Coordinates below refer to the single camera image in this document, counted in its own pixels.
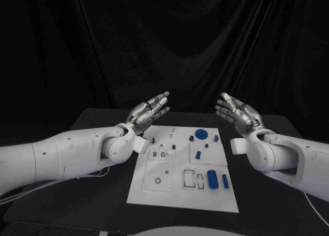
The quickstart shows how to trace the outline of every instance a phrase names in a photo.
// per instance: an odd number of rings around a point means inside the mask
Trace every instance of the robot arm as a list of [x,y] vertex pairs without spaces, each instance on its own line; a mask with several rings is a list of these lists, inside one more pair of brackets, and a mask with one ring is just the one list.
[[[231,140],[233,154],[247,154],[266,176],[329,202],[329,145],[276,134],[264,128],[256,110],[225,93],[221,96],[215,113],[244,137]],[[294,175],[279,171],[294,168]]]
[[141,103],[115,127],[73,130],[36,143],[0,147],[0,195],[41,180],[82,177],[123,163],[132,151],[145,153],[149,141],[138,134],[169,111],[159,110],[168,95]]

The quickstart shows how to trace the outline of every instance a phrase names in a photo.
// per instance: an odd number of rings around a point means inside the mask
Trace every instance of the white board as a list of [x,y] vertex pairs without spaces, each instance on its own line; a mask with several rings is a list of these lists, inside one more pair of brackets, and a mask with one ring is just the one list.
[[[208,132],[204,140],[194,135],[198,129]],[[155,143],[151,142],[146,153],[138,156],[126,203],[238,213],[218,129],[153,125],[143,138],[151,141],[155,138]],[[195,158],[197,151],[201,152],[199,159]],[[217,173],[217,189],[208,185],[210,170]],[[224,188],[222,174],[227,175],[228,189]]]

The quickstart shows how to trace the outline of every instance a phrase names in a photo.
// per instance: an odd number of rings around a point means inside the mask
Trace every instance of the cable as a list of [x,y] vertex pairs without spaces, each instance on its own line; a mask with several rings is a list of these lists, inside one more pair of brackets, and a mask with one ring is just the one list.
[[[86,177],[103,177],[103,176],[107,175],[109,169],[107,169],[107,172],[106,172],[103,175],[100,175],[100,173],[102,173],[102,170],[100,170],[100,172],[99,172],[99,174],[97,174],[96,176],[95,176],[95,175],[86,175],[86,176],[82,176],[82,177],[79,177],[79,178],[86,178]],[[26,192],[23,192],[23,193],[18,193],[18,194],[15,194],[15,195],[13,195],[13,196],[10,196],[10,197],[1,199],[1,200],[0,200],[0,205],[3,205],[3,204],[5,204],[5,203],[8,203],[8,202],[17,200],[18,198],[21,198],[23,196],[26,196],[28,193],[34,192],[36,190],[38,190],[38,189],[41,189],[41,188],[46,188],[46,187],[54,185],[56,183],[64,182],[64,181],[67,181],[67,180],[70,180],[70,179],[54,180],[53,182],[50,182],[50,183],[47,183],[47,184],[38,186],[37,188],[34,188],[34,189],[31,189],[31,190],[28,190],[28,191],[26,191]]]
[[307,202],[309,202],[309,204],[310,204],[310,206],[312,206],[312,208],[313,208],[313,210],[314,210],[317,216],[320,217],[322,221],[326,223],[326,225],[327,225],[327,227],[329,227],[329,223],[327,223],[326,220],[322,218],[322,215],[317,213],[317,211],[316,211],[316,209],[314,209],[314,206],[313,206],[313,204],[310,203],[309,198],[307,198]]

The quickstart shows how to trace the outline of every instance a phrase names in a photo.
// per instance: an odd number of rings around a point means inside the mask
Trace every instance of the table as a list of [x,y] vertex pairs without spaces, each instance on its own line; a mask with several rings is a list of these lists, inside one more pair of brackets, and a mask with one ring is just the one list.
[[[115,126],[129,111],[89,108],[70,130]],[[300,138],[287,118],[266,115],[267,129]],[[195,226],[257,235],[327,235],[303,193],[256,171],[245,155],[233,155],[233,124],[215,114],[169,112],[155,125],[218,128],[240,213],[126,204],[138,153],[102,178],[73,179],[15,200],[4,220],[135,234],[168,226]],[[26,190],[44,182],[30,184]],[[310,197],[329,222],[329,203]]]

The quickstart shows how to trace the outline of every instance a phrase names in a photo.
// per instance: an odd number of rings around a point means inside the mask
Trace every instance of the blue cylinder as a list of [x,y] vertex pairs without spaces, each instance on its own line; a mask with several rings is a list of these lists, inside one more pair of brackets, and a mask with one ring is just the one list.
[[208,186],[211,189],[217,189],[218,181],[217,181],[215,171],[210,170],[207,173],[208,173]]
[[201,158],[201,152],[199,151],[195,154],[195,158],[197,158],[197,160],[199,160],[199,158]]
[[205,139],[208,137],[208,132],[204,129],[195,131],[195,136],[198,139]]
[[222,183],[224,183],[224,188],[228,189],[230,185],[228,185],[227,175],[222,175]]

